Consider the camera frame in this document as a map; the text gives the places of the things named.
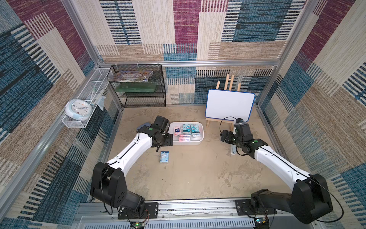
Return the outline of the pink white tissue pack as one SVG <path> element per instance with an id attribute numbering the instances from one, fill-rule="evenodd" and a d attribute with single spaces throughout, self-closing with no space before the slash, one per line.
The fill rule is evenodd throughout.
<path id="1" fill-rule="evenodd" d="M 190 135 L 180 135 L 179 142 L 190 142 L 191 136 Z"/>

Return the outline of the blue elephant tissue pack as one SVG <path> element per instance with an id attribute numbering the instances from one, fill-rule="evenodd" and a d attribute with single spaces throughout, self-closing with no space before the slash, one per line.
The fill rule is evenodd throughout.
<path id="1" fill-rule="evenodd" d="M 160 153 L 160 163 L 166 164 L 169 162 L 169 152 L 168 151 L 161 151 Z"/>

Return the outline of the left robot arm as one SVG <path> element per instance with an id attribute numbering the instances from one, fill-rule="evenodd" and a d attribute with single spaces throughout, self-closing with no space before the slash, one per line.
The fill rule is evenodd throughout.
<path id="1" fill-rule="evenodd" d="M 92 173 L 90 195 L 112 208 L 125 208 L 142 216 L 145 200 L 128 190 L 125 177 L 145 151 L 173 145 L 169 127 L 169 120 L 158 115 L 152 124 L 136 130 L 134 139 L 117 156 L 106 163 L 97 163 Z"/>

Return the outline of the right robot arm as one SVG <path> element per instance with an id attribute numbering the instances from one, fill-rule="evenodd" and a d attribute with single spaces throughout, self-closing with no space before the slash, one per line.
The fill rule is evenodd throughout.
<path id="1" fill-rule="evenodd" d="M 324 177 L 312 175 L 276 153 L 262 139 L 254 139 L 248 123 L 237 119 L 233 131 L 221 130 L 220 140 L 236 149 L 241 156 L 250 156 L 281 178 L 291 193 L 261 189 L 251 194 L 249 209 L 259 213 L 267 209 L 293 214 L 300 222 L 309 224 L 333 211 L 331 194 Z"/>

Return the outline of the teal cartoon tissue pack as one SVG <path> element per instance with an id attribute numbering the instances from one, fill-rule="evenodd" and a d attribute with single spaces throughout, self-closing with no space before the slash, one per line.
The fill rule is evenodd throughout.
<path id="1" fill-rule="evenodd" d="M 190 135 L 192 133 L 191 131 L 191 125 L 190 124 L 183 124 L 182 125 L 182 134 L 184 135 Z"/>
<path id="2" fill-rule="evenodd" d="M 198 137 L 201 135 L 200 126 L 198 124 L 190 124 L 191 126 L 191 134 L 193 137 Z"/>

